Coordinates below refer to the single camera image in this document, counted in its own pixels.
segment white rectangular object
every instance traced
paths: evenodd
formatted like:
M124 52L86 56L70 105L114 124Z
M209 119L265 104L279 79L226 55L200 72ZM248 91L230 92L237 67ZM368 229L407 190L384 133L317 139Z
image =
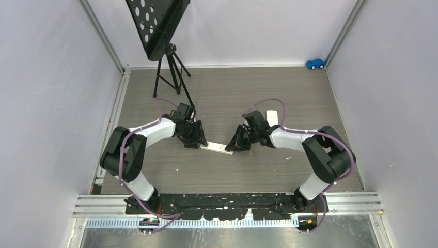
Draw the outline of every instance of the white rectangular object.
M278 125L278 112L277 110L266 110L266 120L269 126Z
M223 154L232 155L232 151L226 151L225 150L226 145L215 143L215 142L209 142L207 141L207 146L201 145L201 149L208 150L208 151L215 151L220 152Z

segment tripod leg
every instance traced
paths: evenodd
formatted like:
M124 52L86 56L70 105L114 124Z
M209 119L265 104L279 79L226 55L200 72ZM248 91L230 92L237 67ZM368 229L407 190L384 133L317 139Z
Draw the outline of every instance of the tripod leg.
M160 79L161 59L158 61L157 78L155 79L155 89L153 90L153 97L157 97L158 80Z
M170 69L170 73L172 74L172 79L174 80L174 84L175 84L175 89L177 90L177 94L181 93L181 87L178 86L178 80L177 80L177 76L175 75L175 69L177 72L178 71L178 67L174 68L174 58L172 58L172 55L166 55L167 57L167 62L169 63L169 69Z
M174 58L173 58L172 56L169 56L169 58L171 59L172 64L174 64L174 66L175 66L176 68L178 68L178 67L177 67L177 63L175 62ZM182 79L182 75L181 75L181 73L179 72L178 69L177 69L176 71L177 71L177 74L178 74L179 79L181 80L181 85L182 85L182 87L184 88L185 94L187 95L187 98L189 99L190 105L191 105L192 107L195 107L195 105L194 105L193 102L192 102L192 98L190 97L189 91L187 90L187 87L185 86L184 80Z
M174 51L175 58L178 60L178 62L181 64L181 68L184 69L184 71L187 73L187 76L190 78L192 75L187 71L187 68L184 66L182 61L179 59L177 53Z

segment wooden floor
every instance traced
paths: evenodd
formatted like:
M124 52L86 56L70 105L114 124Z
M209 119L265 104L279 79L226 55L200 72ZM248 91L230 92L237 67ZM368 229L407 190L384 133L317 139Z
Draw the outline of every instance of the wooden floor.
M304 67L190 69L185 75L202 120L208 141L228 144L241 115L255 102L276 97L286 103L285 126L318 129L332 126L346 140L335 99L324 70ZM128 84L119 125L137 127L157 119L152 92L156 70L133 70ZM168 70L162 75L171 80ZM158 96L188 103L161 81ZM163 113L173 107L160 102ZM281 105L267 102L257 107L262 113ZM271 149L252 144L251 151L232 156L201 149L184 148L176 138L160 141L145 152L143 173L162 193L293 192L312 172L304 153ZM358 175L340 181L332 192L361 191ZM106 174L102 193L125 193L116 179Z

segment music stand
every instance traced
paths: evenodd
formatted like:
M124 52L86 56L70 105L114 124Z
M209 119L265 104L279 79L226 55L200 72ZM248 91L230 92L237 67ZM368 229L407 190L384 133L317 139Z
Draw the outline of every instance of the music stand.
M170 43L190 0L126 0L126 3L148 59L150 61L158 61L153 97L157 97L158 81L162 79L177 94L181 92L182 86L190 105L194 107L195 105L182 79L182 70L187 73L187 76L191 77L191 75L177 56L176 46ZM166 55L167 62L169 63L170 73L174 82L173 85L160 75L161 60L164 55ZM178 69L175 59L181 65L181 71ZM180 84L178 84L176 75L178 75Z

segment worn black surface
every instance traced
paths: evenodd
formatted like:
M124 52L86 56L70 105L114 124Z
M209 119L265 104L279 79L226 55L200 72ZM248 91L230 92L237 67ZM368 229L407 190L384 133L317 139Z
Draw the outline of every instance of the worn black surface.
M160 194L160 214L181 212L184 220L220 220L242 219L251 209L254 220L289 219L297 213L293 195L285 193L238 193L238 194ZM317 199L301 213L313 214L318 206L322 212L323 202ZM127 206L126 214L145 214L135 206Z

